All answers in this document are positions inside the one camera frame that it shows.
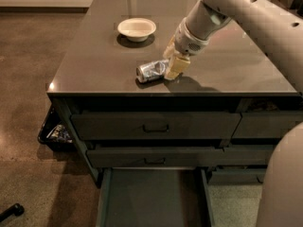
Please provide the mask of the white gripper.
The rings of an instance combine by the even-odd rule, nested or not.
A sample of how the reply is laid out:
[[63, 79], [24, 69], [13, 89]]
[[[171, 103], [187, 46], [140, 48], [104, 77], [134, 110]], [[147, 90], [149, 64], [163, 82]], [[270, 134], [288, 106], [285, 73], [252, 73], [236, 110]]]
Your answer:
[[163, 58], [169, 60], [169, 66], [164, 78], [174, 80], [182, 74], [190, 65], [190, 58], [186, 56], [175, 56], [175, 49], [184, 55], [198, 55], [209, 44], [209, 40], [201, 40], [190, 33], [184, 18], [176, 28], [174, 36], [169, 40]]

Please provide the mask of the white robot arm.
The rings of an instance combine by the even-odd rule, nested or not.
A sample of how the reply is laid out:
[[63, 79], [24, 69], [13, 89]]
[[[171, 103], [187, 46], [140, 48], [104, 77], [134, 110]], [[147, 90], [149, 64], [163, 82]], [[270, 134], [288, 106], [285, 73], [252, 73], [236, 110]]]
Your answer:
[[[199, 0], [171, 38], [165, 78], [177, 78], [217, 30], [235, 21], [292, 84], [303, 92], [302, 20], [268, 0]], [[303, 123], [276, 146], [264, 177], [257, 227], [303, 227]]]

